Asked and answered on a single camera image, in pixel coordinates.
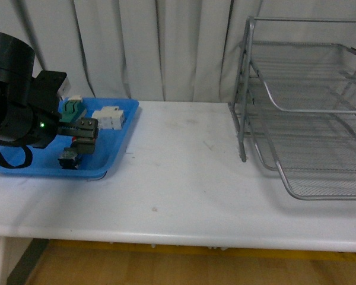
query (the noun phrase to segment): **table surface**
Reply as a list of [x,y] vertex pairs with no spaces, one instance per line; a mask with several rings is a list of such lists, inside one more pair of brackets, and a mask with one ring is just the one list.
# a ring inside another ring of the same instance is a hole
[[300,201],[246,146],[226,104],[140,102],[98,181],[0,175],[0,236],[356,252],[356,201]]

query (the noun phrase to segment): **metal wire rack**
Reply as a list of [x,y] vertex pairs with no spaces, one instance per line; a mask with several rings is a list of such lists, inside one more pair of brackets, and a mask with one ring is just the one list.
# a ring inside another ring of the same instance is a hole
[[261,162],[279,172],[290,195],[356,200],[356,49],[328,43],[253,42],[256,20],[356,20],[250,17],[230,104],[235,117],[241,98],[240,120],[235,122],[244,162],[248,122]]

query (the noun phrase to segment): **wooden floor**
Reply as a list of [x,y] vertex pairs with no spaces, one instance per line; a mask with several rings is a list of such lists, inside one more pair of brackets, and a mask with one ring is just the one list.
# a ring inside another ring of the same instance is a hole
[[356,254],[51,241],[36,284],[356,284]]

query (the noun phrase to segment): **curtain fold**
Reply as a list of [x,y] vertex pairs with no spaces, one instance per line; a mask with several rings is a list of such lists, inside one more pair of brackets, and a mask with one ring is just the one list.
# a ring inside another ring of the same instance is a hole
[[[0,31],[66,71],[70,95],[189,102],[233,98],[244,23],[261,0],[0,0]],[[356,0],[264,0],[261,16],[356,18]],[[343,41],[356,25],[258,22],[257,39]]]

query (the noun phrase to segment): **blue tray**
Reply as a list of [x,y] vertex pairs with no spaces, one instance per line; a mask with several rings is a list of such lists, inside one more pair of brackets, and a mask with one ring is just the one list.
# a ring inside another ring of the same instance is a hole
[[[6,169],[0,166],[1,173],[15,175],[60,176],[77,178],[100,178],[117,159],[121,159],[126,145],[124,145],[128,132],[138,108],[138,101],[132,99],[94,99],[84,98],[87,108],[86,117],[91,117],[95,110],[103,106],[119,106],[124,110],[125,121],[121,130],[101,129],[96,140],[95,152],[84,155],[78,170],[62,169],[58,157],[65,147],[71,144],[71,137],[57,135],[56,138],[43,150],[30,148],[33,152],[31,166],[23,169]],[[0,147],[5,159],[12,165],[24,162],[24,152],[17,147]]]

